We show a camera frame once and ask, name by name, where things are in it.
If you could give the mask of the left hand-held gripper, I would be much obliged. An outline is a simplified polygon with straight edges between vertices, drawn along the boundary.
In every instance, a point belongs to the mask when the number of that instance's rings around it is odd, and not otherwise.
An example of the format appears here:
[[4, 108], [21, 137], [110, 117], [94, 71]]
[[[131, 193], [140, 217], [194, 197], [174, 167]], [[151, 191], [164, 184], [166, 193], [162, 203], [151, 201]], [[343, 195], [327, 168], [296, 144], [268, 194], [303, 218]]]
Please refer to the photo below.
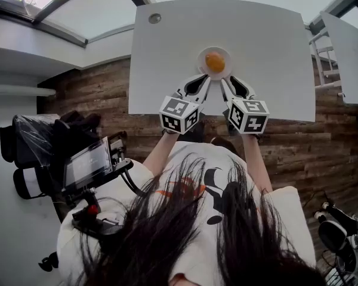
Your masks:
[[163, 100], [159, 109], [161, 126], [182, 135], [192, 130], [199, 122], [210, 83], [207, 74], [196, 74], [183, 80], [176, 92]]

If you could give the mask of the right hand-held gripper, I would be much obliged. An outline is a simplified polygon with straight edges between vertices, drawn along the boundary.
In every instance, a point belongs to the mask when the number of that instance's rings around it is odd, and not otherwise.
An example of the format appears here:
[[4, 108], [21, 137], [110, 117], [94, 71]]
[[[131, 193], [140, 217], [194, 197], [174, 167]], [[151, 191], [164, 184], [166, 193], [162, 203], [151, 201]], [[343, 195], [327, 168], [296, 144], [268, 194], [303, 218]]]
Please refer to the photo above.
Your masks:
[[221, 79], [221, 93], [227, 106], [223, 114], [230, 135], [264, 132], [270, 113], [264, 101], [253, 100], [256, 94], [250, 84], [231, 75], [229, 83]]

